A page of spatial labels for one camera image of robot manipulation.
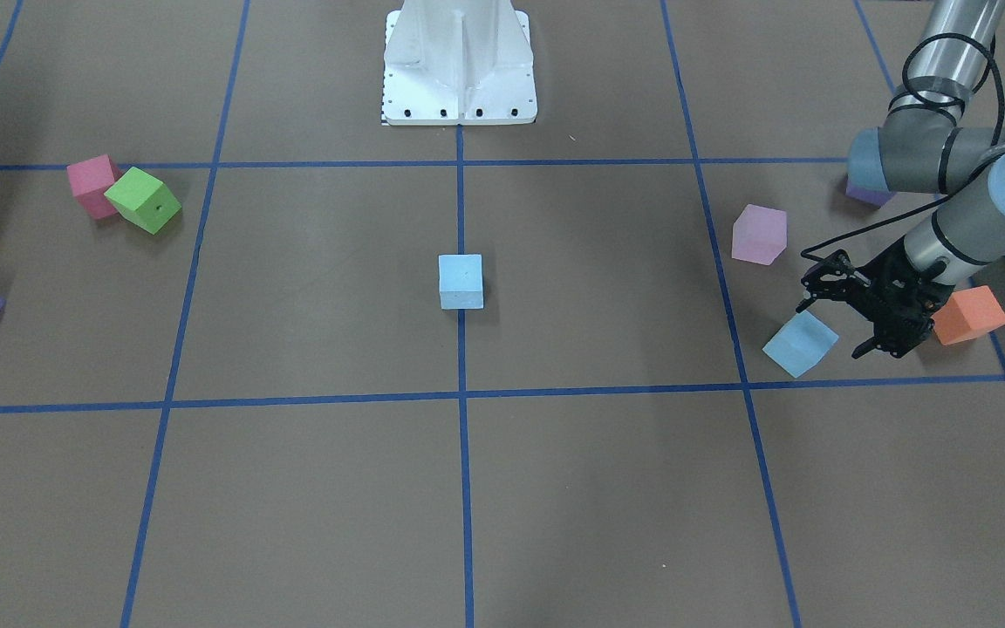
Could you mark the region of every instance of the pink cube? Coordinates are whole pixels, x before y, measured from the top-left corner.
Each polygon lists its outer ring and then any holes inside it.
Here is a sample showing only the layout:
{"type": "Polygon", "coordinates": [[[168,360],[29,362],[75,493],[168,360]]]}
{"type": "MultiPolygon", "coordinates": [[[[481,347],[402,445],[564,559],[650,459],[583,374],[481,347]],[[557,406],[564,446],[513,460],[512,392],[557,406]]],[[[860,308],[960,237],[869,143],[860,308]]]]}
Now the pink cube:
{"type": "Polygon", "coordinates": [[[731,257],[769,266],[785,250],[785,212],[749,204],[731,235],[731,257]]]}
{"type": "Polygon", "coordinates": [[[97,156],[68,166],[68,184],[72,187],[72,195],[80,207],[96,220],[119,214],[116,206],[103,194],[119,182],[120,176],[123,172],[109,156],[97,156]]]}

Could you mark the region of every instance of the turquoise block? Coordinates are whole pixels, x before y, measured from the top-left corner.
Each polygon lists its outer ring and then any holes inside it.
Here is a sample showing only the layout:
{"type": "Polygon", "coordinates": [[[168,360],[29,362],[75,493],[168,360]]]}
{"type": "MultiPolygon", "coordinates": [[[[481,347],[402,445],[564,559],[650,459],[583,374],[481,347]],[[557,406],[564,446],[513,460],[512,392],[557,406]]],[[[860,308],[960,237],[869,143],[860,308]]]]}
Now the turquoise block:
{"type": "Polygon", "coordinates": [[[439,306],[441,309],[483,307],[483,257],[481,254],[439,256],[439,306]]]}
{"type": "Polygon", "coordinates": [[[838,335],[806,309],[782,326],[763,351],[787,374],[798,378],[816,366],[837,340],[838,335]]]}

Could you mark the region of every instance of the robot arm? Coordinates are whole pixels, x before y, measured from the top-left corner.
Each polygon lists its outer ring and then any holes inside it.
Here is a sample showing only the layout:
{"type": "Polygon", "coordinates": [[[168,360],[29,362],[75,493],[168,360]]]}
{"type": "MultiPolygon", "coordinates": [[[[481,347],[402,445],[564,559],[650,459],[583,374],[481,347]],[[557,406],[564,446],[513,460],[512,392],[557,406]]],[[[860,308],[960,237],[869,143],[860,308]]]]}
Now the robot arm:
{"type": "Polygon", "coordinates": [[[942,192],[944,199],[917,211],[941,207],[864,266],[853,266],[842,250],[824,259],[804,251],[816,265],[802,278],[806,294],[797,310],[821,298],[840,300],[873,323],[873,337],[853,358],[874,349],[908,354],[932,334],[933,313],[956,283],[1005,254],[1002,106],[994,130],[958,127],[985,66],[1002,98],[984,43],[994,41],[1004,8],[1005,0],[937,0],[885,123],[861,132],[850,151],[854,184],[942,192]]]}

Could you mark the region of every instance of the white plastic bracket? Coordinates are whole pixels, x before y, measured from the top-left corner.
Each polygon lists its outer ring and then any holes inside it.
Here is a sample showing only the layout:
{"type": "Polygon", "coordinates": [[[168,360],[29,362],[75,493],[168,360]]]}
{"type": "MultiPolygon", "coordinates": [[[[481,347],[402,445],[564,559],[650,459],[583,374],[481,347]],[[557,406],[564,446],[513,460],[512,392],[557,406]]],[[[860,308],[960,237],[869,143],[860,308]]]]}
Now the white plastic bracket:
{"type": "Polygon", "coordinates": [[[511,0],[406,0],[387,16],[384,59],[383,123],[538,118],[530,17],[511,0]]]}

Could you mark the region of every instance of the gray floor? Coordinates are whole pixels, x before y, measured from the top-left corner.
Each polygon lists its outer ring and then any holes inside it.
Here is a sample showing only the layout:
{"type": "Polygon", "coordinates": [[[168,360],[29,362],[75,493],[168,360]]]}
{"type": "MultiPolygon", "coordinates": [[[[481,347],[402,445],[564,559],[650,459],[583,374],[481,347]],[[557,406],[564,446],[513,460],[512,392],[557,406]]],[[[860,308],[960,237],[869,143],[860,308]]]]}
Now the gray floor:
{"type": "Polygon", "coordinates": [[[380,127],[399,4],[0,0],[0,625],[1005,625],[1005,328],[761,351],[928,200],[842,190],[930,4],[519,3],[539,122],[466,130],[380,127]],[[92,223],[104,152],[175,222],[92,223]]]}

